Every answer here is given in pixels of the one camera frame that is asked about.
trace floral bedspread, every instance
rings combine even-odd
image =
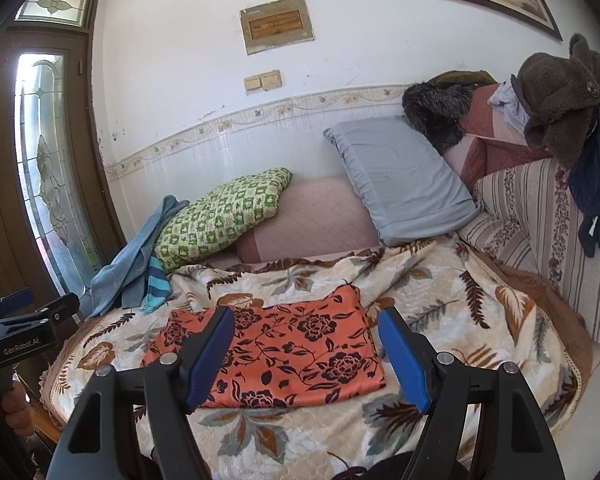
[[[173,309],[200,312],[229,303],[248,314],[254,306],[319,300],[347,283],[360,290],[381,355],[376,317],[395,305],[410,328],[425,334],[438,351],[477,367],[516,362],[553,434],[567,423],[582,392],[580,372],[546,314],[452,237],[331,262],[281,260],[262,269],[234,270],[185,266],[170,280],[173,296],[167,305],[152,314],[109,312],[66,348],[43,385],[43,401],[57,418],[68,420],[75,398],[100,364],[138,367]],[[424,417],[405,400],[386,358],[382,368],[384,388],[321,406],[279,408],[260,396],[263,408],[198,409],[189,423],[213,478],[331,479],[413,449]],[[141,406],[134,413],[141,450],[149,455],[148,417]],[[478,418],[479,408],[469,406],[459,451],[466,464]]]

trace light switch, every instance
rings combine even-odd
[[[262,83],[262,89],[273,90],[274,88],[280,88],[282,86],[282,78],[280,77],[280,70],[274,70],[273,72],[267,72],[266,74],[260,75],[260,82]]]
[[[262,87],[262,83],[260,82],[260,76],[254,75],[251,77],[246,77],[244,79],[244,91],[248,92],[249,90],[257,90]]]
[[[272,70],[264,74],[253,75],[244,79],[244,91],[249,93],[262,88],[264,91],[273,90],[282,86],[280,70]]]

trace pillowcase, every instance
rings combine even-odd
[[[241,176],[185,207],[164,227],[155,253],[165,272],[192,264],[235,242],[278,212],[291,172],[275,168]]]
[[[385,245],[448,233],[480,212],[460,177],[404,117],[339,123],[324,137]]]
[[[257,264],[376,246],[378,232],[347,176],[330,176],[290,184],[277,216],[235,245],[245,264]]]

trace brown fur hat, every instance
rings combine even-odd
[[[520,67],[511,85],[529,114],[530,146],[545,146],[565,168],[578,160],[595,127],[600,106],[600,54],[581,34],[569,44],[569,59],[539,52]]]

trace human hand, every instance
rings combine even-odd
[[[19,381],[13,381],[13,390],[2,394],[0,400],[7,425],[16,435],[28,437],[33,435],[33,416],[31,406],[25,397],[24,386]]]

